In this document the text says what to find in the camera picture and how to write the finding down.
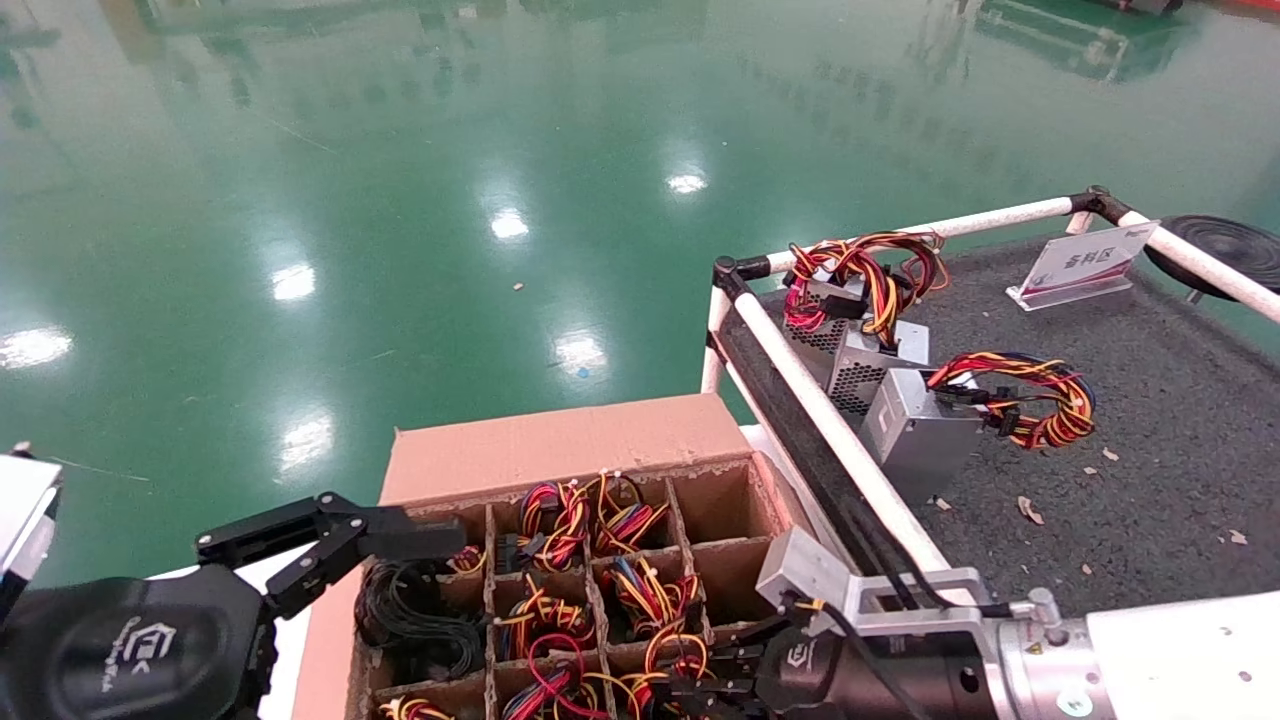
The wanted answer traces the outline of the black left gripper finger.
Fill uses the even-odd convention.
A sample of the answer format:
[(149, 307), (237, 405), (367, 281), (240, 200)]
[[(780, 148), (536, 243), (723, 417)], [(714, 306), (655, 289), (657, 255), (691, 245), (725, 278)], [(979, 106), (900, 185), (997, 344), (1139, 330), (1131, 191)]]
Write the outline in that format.
[(275, 557), (317, 542), (335, 518), (346, 514), (347, 500), (339, 495), (320, 495), (270, 509), (200, 534), (195, 542), (196, 562), (236, 570)]
[(310, 547), (268, 579), (265, 605), (275, 618), (292, 619), (367, 559), (444, 561), (465, 541), (460, 521), (417, 523), (401, 506), (310, 509), (264, 541), (270, 556)]

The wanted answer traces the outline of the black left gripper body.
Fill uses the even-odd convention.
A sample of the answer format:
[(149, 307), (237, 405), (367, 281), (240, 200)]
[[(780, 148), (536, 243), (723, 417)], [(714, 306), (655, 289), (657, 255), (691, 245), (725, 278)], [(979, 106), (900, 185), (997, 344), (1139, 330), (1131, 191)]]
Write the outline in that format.
[(26, 592), (3, 624), (5, 719), (253, 719), (276, 661), (265, 598), (225, 568)]

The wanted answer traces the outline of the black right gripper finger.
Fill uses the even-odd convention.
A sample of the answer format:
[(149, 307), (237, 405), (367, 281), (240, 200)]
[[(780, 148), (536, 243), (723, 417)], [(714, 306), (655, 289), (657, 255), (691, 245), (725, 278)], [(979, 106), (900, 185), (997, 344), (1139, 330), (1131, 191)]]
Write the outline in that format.
[(707, 669), (755, 667), (767, 646), (790, 628), (791, 623), (785, 618), (714, 626), (707, 650)]
[(771, 719), (755, 680), (664, 676), (650, 688), (654, 701), (681, 719)]

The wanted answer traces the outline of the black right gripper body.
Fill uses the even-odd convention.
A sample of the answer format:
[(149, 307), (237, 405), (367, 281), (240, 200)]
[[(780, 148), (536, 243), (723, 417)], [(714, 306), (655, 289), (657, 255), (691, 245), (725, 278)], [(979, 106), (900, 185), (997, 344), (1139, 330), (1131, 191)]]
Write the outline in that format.
[[(931, 719), (997, 716), (980, 656), (957, 634), (870, 638), (870, 655), (883, 674), (919, 703)], [(910, 719), (847, 641), (833, 632), (809, 637), (785, 630), (765, 647), (755, 692), (781, 719)]]

